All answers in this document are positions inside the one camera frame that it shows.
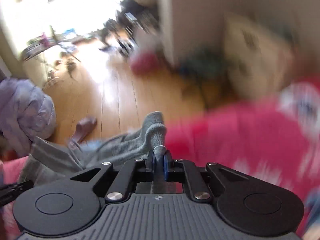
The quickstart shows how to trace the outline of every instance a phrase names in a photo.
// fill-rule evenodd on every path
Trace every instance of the metal screw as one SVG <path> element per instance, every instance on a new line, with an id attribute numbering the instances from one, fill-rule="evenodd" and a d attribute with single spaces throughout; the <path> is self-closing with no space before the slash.
<path id="1" fill-rule="evenodd" d="M 208 192 L 200 191 L 195 194 L 196 199 L 208 199 L 209 197 L 210 194 Z"/>
<path id="2" fill-rule="evenodd" d="M 122 197 L 123 195 L 120 192 L 111 192 L 107 195 L 107 198 L 111 200 L 118 200 Z"/>

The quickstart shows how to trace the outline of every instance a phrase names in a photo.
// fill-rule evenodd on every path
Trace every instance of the lavender jacket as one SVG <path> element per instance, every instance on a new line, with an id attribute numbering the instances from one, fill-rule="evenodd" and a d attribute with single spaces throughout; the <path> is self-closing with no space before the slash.
<path id="1" fill-rule="evenodd" d="M 0 131 L 19 157 L 30 153 L 36 136 L 46 139 L 56 126 L 52 99 L 29 80 L 0 82 Z"/>

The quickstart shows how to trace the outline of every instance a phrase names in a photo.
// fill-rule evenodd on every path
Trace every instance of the pink blanket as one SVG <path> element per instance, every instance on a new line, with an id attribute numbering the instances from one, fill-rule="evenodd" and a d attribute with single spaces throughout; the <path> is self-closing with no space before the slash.
<path id="1" fill-rule="evenodd" d="M 27 161 L 27 158 L 28 156 L 4 163 L 4 184 L 12 184 L 18 181 L 20 172 Z M 5 205 L 2 213 L 7 240 L 16 239 L 20 234 L 18 225 L 13 217 L 12 208 L 13 202 Z"/>
<path id="2" fill-rule="evenodd" d="M 320 92 L 315 84 L 296 83 L 277 98 L 235 104 L 169 126 L 166 146 L 174 159 L 198 166 L 221 163 L 305 200 L 320 185 Z"/>

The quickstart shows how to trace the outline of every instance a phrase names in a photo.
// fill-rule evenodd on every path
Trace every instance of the pink slipper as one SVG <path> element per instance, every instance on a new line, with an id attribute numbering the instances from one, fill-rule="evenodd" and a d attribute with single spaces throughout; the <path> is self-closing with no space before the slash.
<path id="1" fill-rule="evenodd" d="M 74 142 L 82 142 L 82 140 L 91 133 L 96 126 L 97 118 L 95 117 L 86 117 L 80 120 L 76 125 L 75 133 L 70 138 L 69 146 L 73 147 Z"/>

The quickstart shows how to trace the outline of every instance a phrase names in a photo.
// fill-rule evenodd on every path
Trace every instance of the wooden floor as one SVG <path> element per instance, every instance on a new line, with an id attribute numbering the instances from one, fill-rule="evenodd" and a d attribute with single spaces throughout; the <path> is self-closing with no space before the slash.
<path id="1" fill-rule="evenodd" d="M 161 111 L 166 124 L 204 112 L 198 88 L 184 99 L 181 96 L 190 81 L 165 67 L 147 76 L 134 76 L 118 53 L 101 52 L 100 46 L 98 41 L 78 45 L 76 56 L 81 63 L 72 74 L 74 79 L 61 65 L 60 81 L 44 90 L 52 97 L 57 114 L 57 128 L 50 141 L 66 144 L 76 123 L 86 116 L 98 119 L 96 129 L 86 138 L 90 140 L 137 129 L 152 111 Z M 213 100 L 216 85 L 206 84 L 205 93 Z"/>

